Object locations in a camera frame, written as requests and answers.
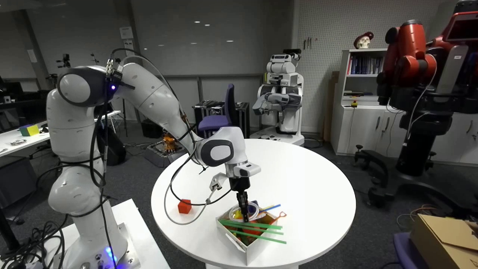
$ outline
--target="lab equipment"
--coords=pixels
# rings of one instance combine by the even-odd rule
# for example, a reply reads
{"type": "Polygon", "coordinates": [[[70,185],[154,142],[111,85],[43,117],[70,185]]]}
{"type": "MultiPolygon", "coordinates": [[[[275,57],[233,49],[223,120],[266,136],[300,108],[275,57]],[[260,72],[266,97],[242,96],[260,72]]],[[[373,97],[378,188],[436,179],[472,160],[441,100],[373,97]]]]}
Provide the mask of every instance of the lab equipment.
{"type": "Polygon", "coordinates": [[[79,239],[66,253],[64,268],[96,268],[99,260],[112,268],[127,251],[127,239],[102,190],[106,161],[100,160],[93,139],[97,130],[94,106],[106,103],[117,93],[167,130],[197,164],[226,164],[226,176],[232,190],[238,191],[239,208],[243,212],[248,209],[249,176],[258,173],[260,167],[248,161],[240,129],[224,127],[209,139],[199,137],[185,123],[167,82],[128,63],[131,58],[121,63],[108,60],[106,67],[70,69],[48,96],[51,146],[64,164],[48,203],[54,211],[72,215],[79,232],[79,239]]]}
{"type": "Polygon", "coordinates": [[[418,21],[393,27],[385,36],[388,51],[378,76],[379,103],[406,112],[400,120],[406,135],[396,163],[357,145],[356,161],[364,160],[366,167],[375,163],[381,170],[367,191],[372,205],[391,200],[402,185],[415,185],[445,202],[453,215],[478,214],[474,200],[436,187],[438,176],[451,181],[456,175],[429,173],[435,137],[448,132],[453,114],[478,114],[478,4],[469,3],[475,4],[459,1],[447,28],[429,43],[418,21]]]}
{"type": "Polygon", "coordinates": [[[270,57],[266,66],[266,84],[258,88],[252,111],[263,118],[272,114],[272,127],[258,130],[251,137],[303,145],[300,133],[303,76],[296,72],[299,60],[300,49],[284,49],[284,54],[270,57]]]}

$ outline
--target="desk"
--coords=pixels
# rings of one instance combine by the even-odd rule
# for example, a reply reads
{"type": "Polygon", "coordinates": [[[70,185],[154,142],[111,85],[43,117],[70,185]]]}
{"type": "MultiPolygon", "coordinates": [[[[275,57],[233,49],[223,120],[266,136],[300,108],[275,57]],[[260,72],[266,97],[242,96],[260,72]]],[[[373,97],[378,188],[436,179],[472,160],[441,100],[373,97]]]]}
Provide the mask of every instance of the desk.
{"type": "MultiPolygon", "coordinates": [[[[158,245],[155,244],[146,223],[140,217],[134,202],[125,200],[117,206],[114,206],[114,214],[118,224],[124,224],[130,235],[130,244],[133,245],[139,265],[134,266],[137,269],[169,269],[169,265],[160,251],[158,245]]],[[[78,230],[76,226],[67,226],[63,229],[64,233],[64,245],[66,250],[76,241],[78,230]]],[[[55,253],[58,247],[57,241],[48,241],[45,248],[49,254],[55,253]]]]}
{"type": "MultiPolygon", "coordinates": [[[[117,129],[112,121],[112,117],[117,117],[117,115],[121,115],[121,111],[114,111],[114,112],[108,114],[108,118],[111,120],[114,132],[117,132],[117,129]]],[[[34,136],[22,136],[18,129],[0,133],[0,157],[27,149],[30,146],[34,146],[34,145],[46,142],[46,140],[49,140],[49,133],[39,133],[34,136]],[[21,137],[25,139],[24,143],[19,143],[15,146],[10,145],[13,140],[21,139],[21,137]]]]}
{"type": "MultiPolygon", "coordinates": [[[[240,253],[220,233],[215,223],[217,217],[238,205],[235,194],[208,206],[190,226],[169,221],[163,209],[164,190],[173,172],[185,161],[187,155],[182,155],[160,175],[151,196],[154,220],[176,248],[209,268],[299,268],[342,241],[354,220],[356,194],[335,164],[302,146],[260,139],[246,140],[246,155],[261,167],[261,172],[251,178],[249,200],[258,200],[263,208],[281,203],[272,214],[287,212],[287,217],[279,220],[287,245],[267,242],[264,251],[245,266],[240,253]]],[[[209,194],[211,178],[224,172],[224,166],[209,167],[199,175],[200,172],[191,161],[182,167],[173,184],[179,197],[203,202],[209,194]]],[[[214,194],[212,200],[220,197],[224,188],[214,194]]],[[[172,218],[191,220],[191,215],[179,215],[176,205],[178,200],[169,194],[166,208],[172,218]]]]}

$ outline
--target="floor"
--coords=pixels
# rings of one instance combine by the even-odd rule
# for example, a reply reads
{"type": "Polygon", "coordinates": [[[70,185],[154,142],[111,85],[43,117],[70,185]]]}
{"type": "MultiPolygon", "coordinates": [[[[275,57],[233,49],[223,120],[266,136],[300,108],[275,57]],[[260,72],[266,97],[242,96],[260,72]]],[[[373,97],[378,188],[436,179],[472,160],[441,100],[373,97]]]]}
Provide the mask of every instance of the floor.
{"type": "MultiPolygon", "coordinates": [[[[118,135],[127,145],[128,154],[122,164],[111,166],[108,172],[106,193],[112,196],[112,205],[127,199],[134,200],[172,269],[203,269],[205,265],[202,262],[190,259],[169,244],[152,220],[149,205],[151,190],[161,170],[167,166],[167,160],[155,161],[146,149],[155,139],[143,137],[140,126],[134,124],[128,126],[127,136],[124,129],[121,129],[118,135]]],[[[423,193],[405,190],[387,206],[369,206],[366,191],[370,187],[370,176],[366,170],[357,166],[351,157],[336,157],[330,145],[321,143],[314,135],[306,137],[305,148],[324,155],[344,170],[356,190],[357,212],[353,227],[344,241],[323,257],[302,265],[300,269],[400,268],[394,263],[397,262],[397,257],[393,248],[393,235],[409,230],[412,226],[411,212],[423,205],[430,205],[433,200],[423,193]]],[[[57,160],[46,151],[36,154],[31,163],[37,173],[42,173],[48,167],[55,166],[57,160]]],[[[478,175],[477,169],[469,169],[466,173],[478,175]]],[[[9,209],[10,214],[16,212],[25,221],[22,226],[12,226],[19,241],[25,241],[30,236],[31,229],[43,226],[45,221],[61,221],[63,217],[49,209],[46,203],[48,188],[52,179],[52,173],[46,175],[40,181],[40,188],[36,194],[9,209]]],[[[477,182],[471,181],[468,184],[471,184],[468,187],[478,190],[477,182]]]]}

